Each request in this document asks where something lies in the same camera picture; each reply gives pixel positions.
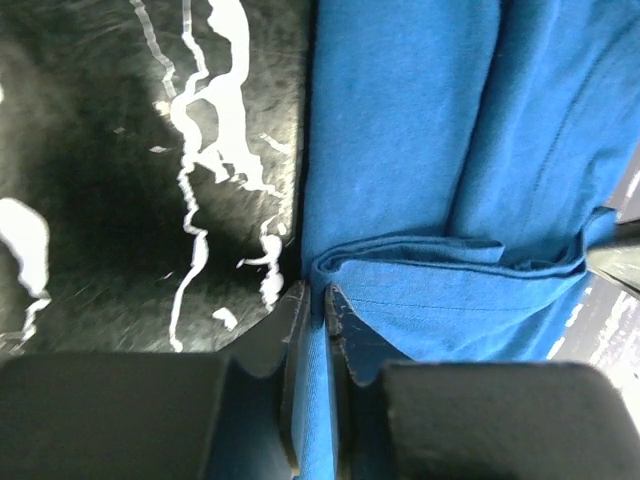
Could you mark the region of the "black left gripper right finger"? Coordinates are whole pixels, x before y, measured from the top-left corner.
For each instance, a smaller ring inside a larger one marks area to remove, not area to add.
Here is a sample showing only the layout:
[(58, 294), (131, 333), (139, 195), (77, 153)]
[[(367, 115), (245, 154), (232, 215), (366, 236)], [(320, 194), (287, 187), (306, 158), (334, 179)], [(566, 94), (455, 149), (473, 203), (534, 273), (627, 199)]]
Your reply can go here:
[(340, 479), (635, 479), (639, 434), (579, 363), (418, 363), (325, 292)]

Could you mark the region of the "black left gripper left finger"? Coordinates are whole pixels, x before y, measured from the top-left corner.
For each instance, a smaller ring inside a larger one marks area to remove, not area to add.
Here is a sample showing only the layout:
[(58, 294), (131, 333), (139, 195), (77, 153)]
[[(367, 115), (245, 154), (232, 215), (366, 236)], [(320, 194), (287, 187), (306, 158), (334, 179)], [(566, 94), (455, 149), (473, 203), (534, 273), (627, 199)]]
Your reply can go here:
[(1, 360), (5, 479), (291, 479), (310, 289), (216, 353)]

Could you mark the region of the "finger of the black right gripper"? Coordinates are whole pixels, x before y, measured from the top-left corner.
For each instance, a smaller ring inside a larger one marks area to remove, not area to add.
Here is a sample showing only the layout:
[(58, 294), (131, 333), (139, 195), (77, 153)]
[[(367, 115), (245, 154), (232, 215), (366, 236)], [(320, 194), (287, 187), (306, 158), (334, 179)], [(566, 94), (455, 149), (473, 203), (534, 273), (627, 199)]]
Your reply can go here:
[(630, 295), (639, 294), (639, 220), (616, 225), (613, 239), (587, 251), (589, 270), (618, 285)]

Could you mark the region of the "blue printed t shirt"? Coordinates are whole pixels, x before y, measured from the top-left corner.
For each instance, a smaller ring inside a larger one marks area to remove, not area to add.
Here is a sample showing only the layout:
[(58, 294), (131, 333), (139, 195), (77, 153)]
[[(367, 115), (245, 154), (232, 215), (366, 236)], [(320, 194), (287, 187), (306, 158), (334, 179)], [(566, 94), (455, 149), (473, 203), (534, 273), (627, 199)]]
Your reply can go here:
[(635, 1), (322, 1), (301, 475), (336, 471), (324, 291), (413, 360), (541, 361), (639, 141)]

